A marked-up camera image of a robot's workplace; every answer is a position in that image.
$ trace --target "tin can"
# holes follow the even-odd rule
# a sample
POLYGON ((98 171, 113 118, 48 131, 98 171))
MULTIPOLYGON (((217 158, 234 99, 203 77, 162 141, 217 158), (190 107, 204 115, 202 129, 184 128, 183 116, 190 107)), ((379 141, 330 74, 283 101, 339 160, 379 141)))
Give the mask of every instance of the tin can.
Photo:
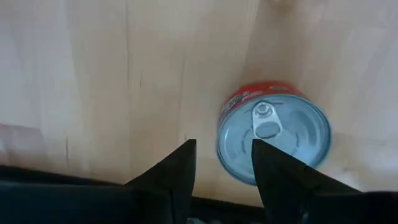
POLYGON ((331 146, 322 110, 293 85, 269 81, 244 86, 221 109, 217 155, 227 172, 255 185, 252 140, 262 139, 316 168, 331 146))

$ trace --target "black pointed object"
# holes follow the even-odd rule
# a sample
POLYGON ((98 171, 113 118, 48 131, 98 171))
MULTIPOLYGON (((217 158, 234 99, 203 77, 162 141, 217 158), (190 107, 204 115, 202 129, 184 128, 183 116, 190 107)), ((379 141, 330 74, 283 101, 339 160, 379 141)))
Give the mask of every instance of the black pointed object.
POLYGON ((186 223, 195 166, 196 140, 188 140, 126 185, 0 167, 0 221, 186 223))
MULTIPOLYGON (((186 224, 196 172, 196 140, 189 139, 164 160, 126 185, 162 189, 170 195, 171 223, 186 224)), ((161 223, 154 216, 151 223, 161 223)))
POLYGON ((253 139, 252 163, 270 223, 297 223, 313 194, 359 192, 260 139, 253 139))

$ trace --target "pull tab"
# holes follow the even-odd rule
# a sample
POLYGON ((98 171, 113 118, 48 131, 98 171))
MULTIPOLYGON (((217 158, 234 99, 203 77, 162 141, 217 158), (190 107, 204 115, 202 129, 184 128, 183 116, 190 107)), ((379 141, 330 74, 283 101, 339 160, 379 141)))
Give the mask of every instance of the pull tab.
POLYGON ((252 110, 252 120, 255 138, 269 139, 282 133, 282 124, 271 103, 259 102, 252 110))

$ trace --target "metal can lid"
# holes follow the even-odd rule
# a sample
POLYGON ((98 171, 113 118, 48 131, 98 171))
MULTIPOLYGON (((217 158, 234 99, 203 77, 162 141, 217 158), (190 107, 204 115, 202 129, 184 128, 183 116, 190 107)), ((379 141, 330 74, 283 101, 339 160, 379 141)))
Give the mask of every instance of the metal can lid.
POLYGON ((316 167, 330 149, 331 128, 319 107, 294 95, 266 95, 236 108, 220 123, 217 154, 233 177, 251 185, 256 138, 316 167))

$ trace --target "wooden floor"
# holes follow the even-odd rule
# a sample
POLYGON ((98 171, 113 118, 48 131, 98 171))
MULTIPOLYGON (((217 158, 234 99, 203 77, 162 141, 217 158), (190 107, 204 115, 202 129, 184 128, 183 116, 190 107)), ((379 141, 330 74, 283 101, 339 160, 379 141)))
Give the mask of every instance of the wooden floor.
POLYGON ((1 162, 123 183, 195 138, 194 194, 260 205, 220 166, 216 122, 277 79, 330 118, 322 172, 398 190, 398 1, 294 3, 0 0, 0 123, 42 133, 0 136, 1 162))

